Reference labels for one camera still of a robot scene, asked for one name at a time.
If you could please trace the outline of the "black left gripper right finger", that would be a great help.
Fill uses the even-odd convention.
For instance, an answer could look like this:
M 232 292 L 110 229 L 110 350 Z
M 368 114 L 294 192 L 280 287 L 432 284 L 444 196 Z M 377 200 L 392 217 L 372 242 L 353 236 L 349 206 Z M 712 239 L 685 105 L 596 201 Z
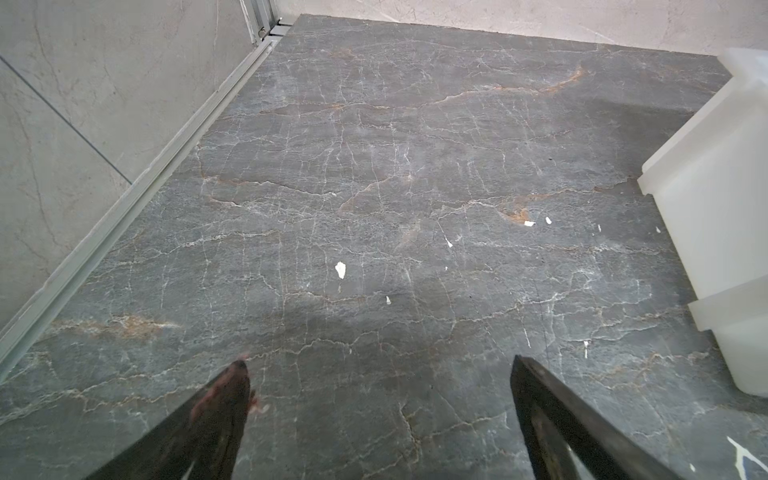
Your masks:
M 678 479 L 531 357 L 514 357 L 510 387 L 537 479 Z

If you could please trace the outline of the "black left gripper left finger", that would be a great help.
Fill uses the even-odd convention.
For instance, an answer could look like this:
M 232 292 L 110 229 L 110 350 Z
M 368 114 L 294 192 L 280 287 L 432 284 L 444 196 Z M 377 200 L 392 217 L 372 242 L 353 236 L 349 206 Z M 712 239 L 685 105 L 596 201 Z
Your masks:
M 238 359 L 90 479 L 230 479 L 251 410 Z

